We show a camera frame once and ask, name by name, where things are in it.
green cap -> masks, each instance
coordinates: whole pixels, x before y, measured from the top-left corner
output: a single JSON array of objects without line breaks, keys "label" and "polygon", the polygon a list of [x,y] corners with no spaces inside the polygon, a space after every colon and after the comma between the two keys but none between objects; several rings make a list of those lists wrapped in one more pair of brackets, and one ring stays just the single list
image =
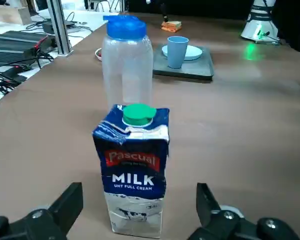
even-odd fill
[{"label": "green cap", "polygon": [[131,104],[123,109],[123,121],[133,126],[147,125],[156,112],[157,109],[143,103]]}]

clear plastic bottle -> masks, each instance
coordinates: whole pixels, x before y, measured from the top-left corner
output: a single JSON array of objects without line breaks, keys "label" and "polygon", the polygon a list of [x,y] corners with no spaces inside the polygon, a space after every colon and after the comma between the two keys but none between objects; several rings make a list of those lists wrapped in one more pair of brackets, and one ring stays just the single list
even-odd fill
[{"label": "clear plastic bottle", "polygon": [[108,108],[113,104],[151,105],[154,55],[146,24],[135,16],[104,16],[102,71]]}]

plastic cup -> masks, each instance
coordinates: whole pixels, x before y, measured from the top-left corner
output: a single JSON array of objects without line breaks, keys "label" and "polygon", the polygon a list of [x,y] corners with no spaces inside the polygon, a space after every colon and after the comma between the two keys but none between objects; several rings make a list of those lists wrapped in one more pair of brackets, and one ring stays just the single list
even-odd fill
[{"label": "plastic cup", "polygon": [[168,37],[168,66],[180,69],[184,63],[189,39],[183,36]]}]

food item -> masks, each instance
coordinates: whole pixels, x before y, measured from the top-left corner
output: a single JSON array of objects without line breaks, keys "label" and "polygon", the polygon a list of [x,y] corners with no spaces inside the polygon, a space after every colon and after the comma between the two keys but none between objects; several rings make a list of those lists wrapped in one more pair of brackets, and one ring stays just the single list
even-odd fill
[{"label": "food item", "polygon": [[115,233],[161,235],[168,125],[167,108],[114,105],[92,133]]},{"label": "food item", "polygon": [[161,29],[171,32],[171,33],[176,33],[182,28],[182,22],[181,21],[167,21],[167,22],[162,22],[161,24]]}]

green light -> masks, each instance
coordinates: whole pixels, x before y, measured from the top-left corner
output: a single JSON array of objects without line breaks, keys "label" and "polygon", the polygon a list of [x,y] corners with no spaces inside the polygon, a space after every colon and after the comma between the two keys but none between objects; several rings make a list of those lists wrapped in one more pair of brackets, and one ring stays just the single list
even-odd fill
[{"label": "green light", "polygon": [[261,28],[262,28],[262,25],[261,24],[258,24],[258,26],[256,27],[255,31],[254,31],[254,34],[253,34],[253,38],[256,39],[261,39],[262,36],[259,35],[259,32],[261,31]]},{"label": "green light", "polygon": [[262,55],[259,53],[259,46],[254,43],[249,43],[244,50],[244,59],[249,61],[258,61],[262,59]]}]

